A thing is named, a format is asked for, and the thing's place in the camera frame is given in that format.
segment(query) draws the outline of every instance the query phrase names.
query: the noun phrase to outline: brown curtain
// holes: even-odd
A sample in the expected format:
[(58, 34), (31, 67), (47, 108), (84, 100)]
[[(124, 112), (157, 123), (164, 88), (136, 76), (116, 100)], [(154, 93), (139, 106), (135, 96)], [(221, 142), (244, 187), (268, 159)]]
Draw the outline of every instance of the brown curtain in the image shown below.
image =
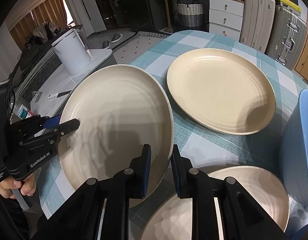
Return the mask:
[(11, 29), (10, 35), (13, 37), (15, 43), (23, 50), (25, 48), (26, 37), (37, 27), (33, 20), (31, 13), (27, 14), (21, 19), (14, 28)]
[(67, 28), (67, 15), (63, 0), (46, 0), (32, 10), (18, 22), (10, 31), (15, 43), (23, 50), (25, 48), (26, 37), (30, 35), (43, 22), (55, 22), (60, 29)]
[(61, 29), (67, 27), (67, 16), (63, 0), (46, 0), (37, 6), (33, 11), (36, 24), (55, 22)]

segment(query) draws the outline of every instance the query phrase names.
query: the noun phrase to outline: black refrigerator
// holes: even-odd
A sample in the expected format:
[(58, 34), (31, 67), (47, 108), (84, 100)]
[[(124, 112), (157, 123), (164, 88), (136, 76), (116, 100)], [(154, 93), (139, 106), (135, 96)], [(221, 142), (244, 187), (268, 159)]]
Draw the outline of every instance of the black refrigerator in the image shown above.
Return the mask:
[(160, 30), (167, 26), (164, 0), (95, 0), (107, 29)]

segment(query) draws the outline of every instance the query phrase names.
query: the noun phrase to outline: plastic bottle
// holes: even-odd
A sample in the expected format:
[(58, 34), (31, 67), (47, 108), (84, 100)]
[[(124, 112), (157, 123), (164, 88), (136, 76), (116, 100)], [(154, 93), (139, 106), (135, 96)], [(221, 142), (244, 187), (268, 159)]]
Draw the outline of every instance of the plastic bottle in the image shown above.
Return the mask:
[(34, 116), (32, 111), (30, 111), (26, 106), (24, 106), (21, 102), (17, 100), (15, 100), (13, 113), (17, 115), (20, 119), (26, 119)]

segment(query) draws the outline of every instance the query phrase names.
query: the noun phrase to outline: desk leg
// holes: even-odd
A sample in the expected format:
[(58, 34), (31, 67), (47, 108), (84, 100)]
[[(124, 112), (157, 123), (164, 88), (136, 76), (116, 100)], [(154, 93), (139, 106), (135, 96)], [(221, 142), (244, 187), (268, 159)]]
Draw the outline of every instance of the desk leg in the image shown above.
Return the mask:
[(167, 0), (164, 0), (164, 1), (165, 1), (165, 10), (166, 10), (166, 17), (167, 17), (167, 24), (168, 24), (168, 29), (166, 29), (165, 31), (171, 33), (172, 26), (171, 26), (170, 10), (168, 8)]

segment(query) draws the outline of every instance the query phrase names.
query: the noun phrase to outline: hand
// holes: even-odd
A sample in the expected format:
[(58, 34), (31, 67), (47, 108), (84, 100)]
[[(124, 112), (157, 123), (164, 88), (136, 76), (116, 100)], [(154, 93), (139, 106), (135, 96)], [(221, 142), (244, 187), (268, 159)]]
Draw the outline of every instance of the hand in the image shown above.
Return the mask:
[(24, 179), (24, 182), (22, 186), (21, 181), (16, 181), (12, 176), (9, 176), (0, 183), (0, 194), (4, 198), (16, 199), (11, 189), (21, 187), (20, 192), (22, 195), (32, 196), (36, 190), (35, 176), (33, 174), (29, 175)]

